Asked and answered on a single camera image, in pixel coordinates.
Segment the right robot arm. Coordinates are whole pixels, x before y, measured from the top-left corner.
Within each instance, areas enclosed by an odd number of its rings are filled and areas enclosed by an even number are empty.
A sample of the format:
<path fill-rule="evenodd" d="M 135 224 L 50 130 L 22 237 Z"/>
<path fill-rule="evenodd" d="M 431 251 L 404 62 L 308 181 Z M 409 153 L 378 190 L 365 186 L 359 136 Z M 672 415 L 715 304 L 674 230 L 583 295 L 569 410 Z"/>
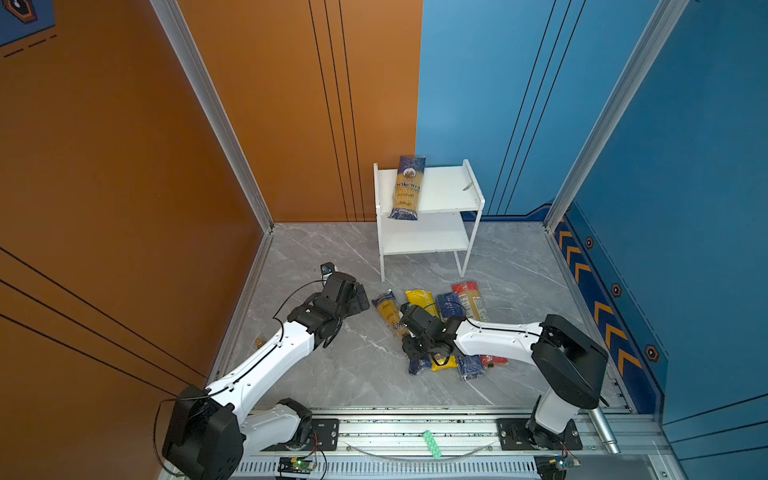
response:
<path fill-rule="evenodd" d="M 525 430 L 540 450 L 565 450 L 581 410 L 600 407 L 608 353 L 566 318 L 549 314 L 539 323 L 505 325 L 465 315 L 441 320 L 415 304 L 400 307 L 409 330 L 406 351 L 439 364 L 451 356 L 493 356 L 531 364 L 547 381 Z"/>

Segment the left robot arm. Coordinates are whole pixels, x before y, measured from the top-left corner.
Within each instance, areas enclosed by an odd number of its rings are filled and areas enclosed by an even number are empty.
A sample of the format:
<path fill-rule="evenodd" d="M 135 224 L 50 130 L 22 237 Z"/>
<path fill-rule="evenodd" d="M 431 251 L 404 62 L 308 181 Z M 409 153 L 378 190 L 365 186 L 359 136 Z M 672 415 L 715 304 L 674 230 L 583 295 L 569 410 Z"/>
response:
<path fill-rule="evenodd" d="M 152 442 L 160 466 L 174 477 L 228 479 L 247 454 L 282 444 L 300 449 L 312 436 L 312 412 L 290 399 L 259 414 L 253 408 L 295 364 L 336 338 L 343 322 L 370 308 L 364 286 L 332 263 L 322 289 L 295 307 L 263 347 L 205 388 L 189 386 L 168 399 L 162 441 Z"/>

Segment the Ankara spaghetti bag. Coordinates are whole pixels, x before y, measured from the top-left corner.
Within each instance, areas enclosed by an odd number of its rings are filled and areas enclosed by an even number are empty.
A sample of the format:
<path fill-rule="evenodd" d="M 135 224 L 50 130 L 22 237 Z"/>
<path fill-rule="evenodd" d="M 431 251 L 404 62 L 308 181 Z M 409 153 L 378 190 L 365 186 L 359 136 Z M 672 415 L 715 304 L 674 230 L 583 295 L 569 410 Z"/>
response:
<path fill-rule="evenodd" d="M 426 158 L 401 156 L 393 191 L 390 219 L 416 221 Z"/>
<path fill-rule="evenodd" d="M 377 310 L 381 318 L 384 320 L 384 322 L 387 324 L 387 326 L 393 333 L 395 339 L 399 342 L 399 345 L 402 350 L 402 339 L 404 337 L 412 336 L 412 335 L 410 330 L 405 326 L 405 324 L 401 320 L 400 307 L 394 292 L 392 290 L 387 290 L 383 294 L 380 294 L 377 297 L 375 297 L 371 301 L 371 303 L 373 307 Z M 431 367 L 431 361 L 424 353 L 423 353 L 423 358 L 421 360 L 408 359 L 408 362 L 409 362 L 408 373 L 412 376 L 416 376 L 422 373 L 425 369 L 428 369 Z"/>

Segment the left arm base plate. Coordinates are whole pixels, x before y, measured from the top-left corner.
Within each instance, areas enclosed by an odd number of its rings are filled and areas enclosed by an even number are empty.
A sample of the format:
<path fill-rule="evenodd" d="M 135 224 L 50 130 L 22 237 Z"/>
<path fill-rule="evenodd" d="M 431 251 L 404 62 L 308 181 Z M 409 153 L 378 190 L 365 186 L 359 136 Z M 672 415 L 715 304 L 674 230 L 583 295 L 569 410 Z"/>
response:
<path fill-rule="evenodd" d="M 309 452 L 316 447 L 315 441 L 323 452 L 333 452 L 338 447 L 339 429 L 340 420 L 337 418 L 313 418 L 306 437 L 300 443 L 278 443 L 267 447 L 264 452 Z"/>

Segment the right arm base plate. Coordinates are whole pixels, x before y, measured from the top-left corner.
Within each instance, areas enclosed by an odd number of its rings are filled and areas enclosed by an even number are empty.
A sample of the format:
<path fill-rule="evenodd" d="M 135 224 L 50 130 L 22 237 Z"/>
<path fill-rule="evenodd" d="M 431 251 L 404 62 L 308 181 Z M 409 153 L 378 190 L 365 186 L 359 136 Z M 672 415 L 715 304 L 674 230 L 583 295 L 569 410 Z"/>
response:
<path fill-rule="evenodd" d="M 569 420 L 562 433 L 535 426 L 531 419 L 500 418 L 496 420 L 497 436 L 503 451 L 546 450 L 580 451 L 581 436 L 575 421 Z"/>

